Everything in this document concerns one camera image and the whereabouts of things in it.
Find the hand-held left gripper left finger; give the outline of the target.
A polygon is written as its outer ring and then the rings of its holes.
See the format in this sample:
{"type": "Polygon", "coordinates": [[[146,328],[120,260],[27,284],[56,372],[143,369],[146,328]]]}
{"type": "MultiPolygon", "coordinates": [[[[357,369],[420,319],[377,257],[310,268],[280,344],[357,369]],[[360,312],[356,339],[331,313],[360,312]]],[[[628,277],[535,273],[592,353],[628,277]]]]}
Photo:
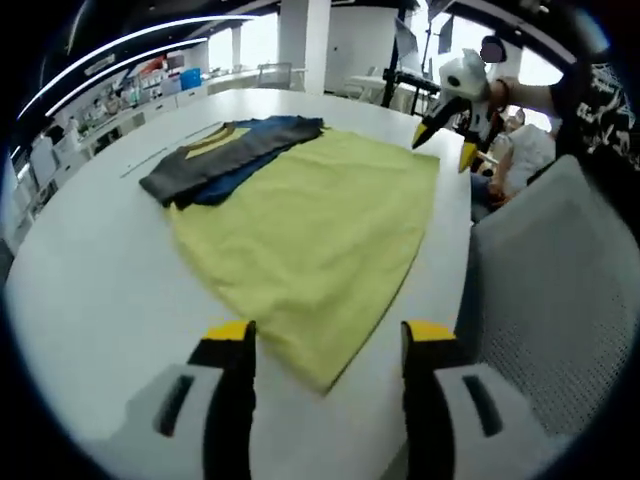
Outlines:
{"type": "Polygon", "coordinates": [[[256,336],[253,321],[214,327],[136,393],[113,436],[114,476],[250,478],[256,336]]]}

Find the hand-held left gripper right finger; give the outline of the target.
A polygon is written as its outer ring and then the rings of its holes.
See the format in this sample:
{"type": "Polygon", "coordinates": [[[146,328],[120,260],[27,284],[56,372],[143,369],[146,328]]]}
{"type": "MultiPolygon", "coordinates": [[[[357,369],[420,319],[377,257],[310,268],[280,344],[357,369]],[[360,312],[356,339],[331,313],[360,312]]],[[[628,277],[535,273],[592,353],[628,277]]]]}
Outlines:
{"type": "Polygon", "coordinates": [[[548,463],[550,439],[519,390],[441,324],[401,332],[408,478],[531,479],[548,463]]]}

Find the person's right hand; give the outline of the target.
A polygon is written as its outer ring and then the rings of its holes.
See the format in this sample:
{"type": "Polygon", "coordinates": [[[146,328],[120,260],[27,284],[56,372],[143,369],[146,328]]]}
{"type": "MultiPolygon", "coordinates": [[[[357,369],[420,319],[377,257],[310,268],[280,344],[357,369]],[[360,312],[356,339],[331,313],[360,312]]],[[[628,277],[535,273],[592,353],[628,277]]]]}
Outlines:
{"type": "Polygon", "coordinates": [[[510,85],[504,78],[494,79],[489,84],[489,103],[498,111],[510,104],[510,85]]]}

